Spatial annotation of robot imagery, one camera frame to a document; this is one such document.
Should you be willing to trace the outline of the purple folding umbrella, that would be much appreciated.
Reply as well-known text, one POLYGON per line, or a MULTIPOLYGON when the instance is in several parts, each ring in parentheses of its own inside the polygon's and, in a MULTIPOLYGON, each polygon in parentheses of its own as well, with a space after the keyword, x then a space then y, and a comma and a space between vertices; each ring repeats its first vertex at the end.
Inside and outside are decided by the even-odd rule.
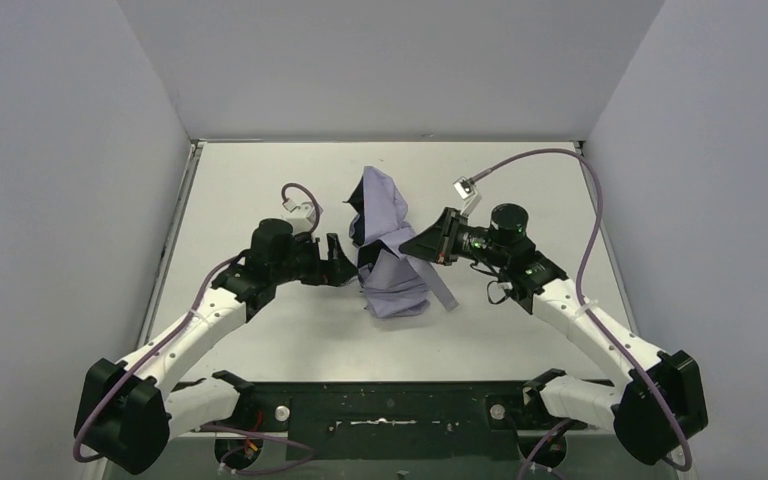
POLYGON ((373 317, 420 315, 430 305, 429 295, 447 311, 459 306, 430 262, 400 252, 416 232, 407 220, 408 203, 392 177, 366 166, 345 202, 355 211, 349 236, 357 248, 357 278, 366 310, 373 317))

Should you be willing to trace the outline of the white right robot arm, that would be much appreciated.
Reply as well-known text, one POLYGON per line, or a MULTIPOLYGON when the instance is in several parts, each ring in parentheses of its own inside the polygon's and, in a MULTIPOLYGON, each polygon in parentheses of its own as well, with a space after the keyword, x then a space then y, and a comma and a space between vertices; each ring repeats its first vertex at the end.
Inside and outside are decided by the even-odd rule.
POLYGON ((525 403, 611 432, 636 460, 657 463, 709 424, 697 362, 684 351, 665 352, 579 297, 575 283, 528 238, 528 220, 523 207, 505 203, 492 210, 488 226, 476 227, 446 208, 399 250, 439 265, 465 258, 486 266, 509 299, 562 334, 608 381, 551 369, 526 384, 525 403))

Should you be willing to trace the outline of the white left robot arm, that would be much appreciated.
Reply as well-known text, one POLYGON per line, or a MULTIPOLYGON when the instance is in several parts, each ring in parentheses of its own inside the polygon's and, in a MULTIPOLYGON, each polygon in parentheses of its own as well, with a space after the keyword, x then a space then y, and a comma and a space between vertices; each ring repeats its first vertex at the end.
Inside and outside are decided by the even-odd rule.
POLYGON ((319 240, 268 218, 248 248, 205 277, 189 309, 157 337, 118 361, 100 359, 87 371, 74 430, 73 458, 107 459, 131 474, 147 470, 177 436, 230 418, 247 385, 226 373, 193 387, 183 376, 217 343, 254 318, 279 286, 340 287, 357 274, 339 237, 319 240))

